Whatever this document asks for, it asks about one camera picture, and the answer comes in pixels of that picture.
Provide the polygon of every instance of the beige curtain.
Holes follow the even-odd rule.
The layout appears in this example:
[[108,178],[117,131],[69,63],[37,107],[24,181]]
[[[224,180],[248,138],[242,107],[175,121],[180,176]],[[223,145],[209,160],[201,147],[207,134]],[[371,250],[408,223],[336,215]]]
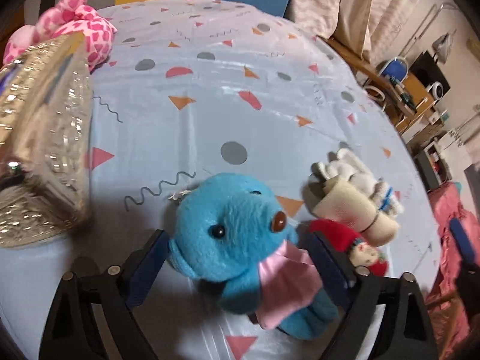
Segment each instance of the beige curtain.
[[334,36],[373,65],[381,62],[419,0],[291,0],[289,18]]

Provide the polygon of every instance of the plush toy eye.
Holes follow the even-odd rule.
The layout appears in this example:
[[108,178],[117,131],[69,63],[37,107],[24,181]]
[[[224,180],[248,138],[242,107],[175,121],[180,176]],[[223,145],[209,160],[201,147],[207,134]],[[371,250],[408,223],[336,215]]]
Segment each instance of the plush toy eye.
[[225,228],[222,225],[214,225],[210,228],[210,234],[213,238],[223,238],[225,237]]
[[279,233],[287,225],[287,216],[283,211],[279,211],[275,214],[272,220],[271,230],[274,233]]

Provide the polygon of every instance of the white device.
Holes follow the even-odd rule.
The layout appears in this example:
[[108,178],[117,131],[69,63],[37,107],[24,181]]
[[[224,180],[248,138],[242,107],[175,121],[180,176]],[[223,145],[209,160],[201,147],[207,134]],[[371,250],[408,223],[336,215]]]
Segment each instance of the white device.
[[443,97],[443,85],[441,82],[435,81],[429,84],[426,87],[426,90],[433,96],[434,104],[441,100]]

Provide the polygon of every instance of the bed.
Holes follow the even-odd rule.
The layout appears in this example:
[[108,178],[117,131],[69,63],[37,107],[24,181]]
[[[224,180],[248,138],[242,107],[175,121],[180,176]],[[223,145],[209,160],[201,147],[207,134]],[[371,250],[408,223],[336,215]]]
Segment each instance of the bed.
[[[252,175],[296,225],[312,219],[308,207],[318,201],[311,165],[339,147],[394,188],[405,213],[383,248],[389,275],[412,272],[429,292],[440,245],[422,182],[388,118],[328,45],[241,3],[153,0],[99,12],[118,33],[92,74],[92,228],[0,250],[0,317],[29,360],[62,274],[72,265],[80,275],[104,271],[154,229],[171,232],[173,193],[219,172]],[[313,360],[330,337],[301,342],[263,331],[218,309],[167,264],[134,315],[161,359]],[[368,357],[381,315],[358,358]]]

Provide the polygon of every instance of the red plush toy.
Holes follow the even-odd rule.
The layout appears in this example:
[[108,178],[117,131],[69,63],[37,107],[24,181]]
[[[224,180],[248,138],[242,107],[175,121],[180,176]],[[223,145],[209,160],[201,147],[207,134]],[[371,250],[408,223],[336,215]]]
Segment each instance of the red plush toy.
[[336,251],[348,255],[353,266],[366,266],[377,276],[383,276],[387,271],[388,262],[383,253],[351,228],[330,219],[316,219],[310,223],[310,231],[321,232]]

